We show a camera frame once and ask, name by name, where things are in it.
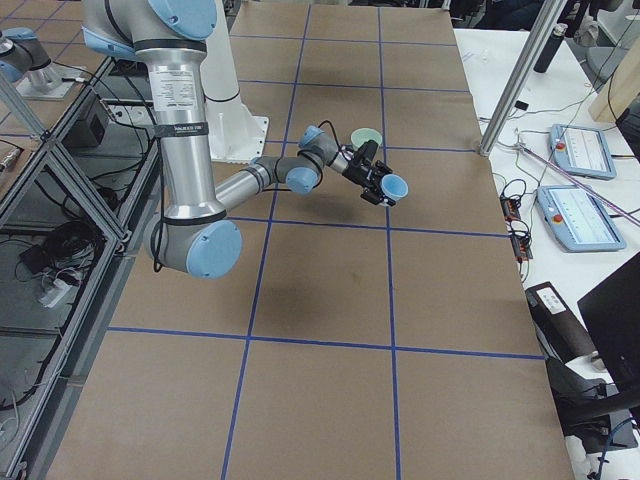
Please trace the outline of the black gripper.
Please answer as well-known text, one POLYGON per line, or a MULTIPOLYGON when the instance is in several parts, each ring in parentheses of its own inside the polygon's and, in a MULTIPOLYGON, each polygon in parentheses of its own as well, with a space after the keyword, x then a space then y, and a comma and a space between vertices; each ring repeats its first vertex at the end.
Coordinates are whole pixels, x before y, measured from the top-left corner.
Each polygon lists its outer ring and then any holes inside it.
POLYGON ((382 193, 380 189, 382 175, 392 173, 393 170, 384 162, 375 161, 366 152, 358 151, 348 162, 343 176, 364 189, 360 195, 363 200, 372 205, 393 207, 395 201, 382 193))

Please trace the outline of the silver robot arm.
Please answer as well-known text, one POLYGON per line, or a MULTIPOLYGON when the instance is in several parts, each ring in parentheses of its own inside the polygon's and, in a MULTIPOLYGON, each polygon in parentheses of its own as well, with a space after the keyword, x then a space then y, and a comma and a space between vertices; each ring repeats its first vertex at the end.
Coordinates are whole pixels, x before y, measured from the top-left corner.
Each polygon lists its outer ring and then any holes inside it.
POLYGON ((211 142, 214 105, 239 105, 239 88, 228 28, 219 1, 86 1, 86 45, 115 59, 146 65, 154 107, 150 117, 163 161, 162 191, 168 204, 148 225, 145 237, 154 267, 214 279, 227 274, 241 254, 239 228, 229 211, 272 184, 309 194, 331 168, 360 186, 373 205, 393 206, 408 193, 404 179, 375 160, 379 144, 369 140, 355 152, 335 135, 310 126, 294 157, 259 156, 215 183, 211 142), (220 91, 216 102, 206 89, 220 91))

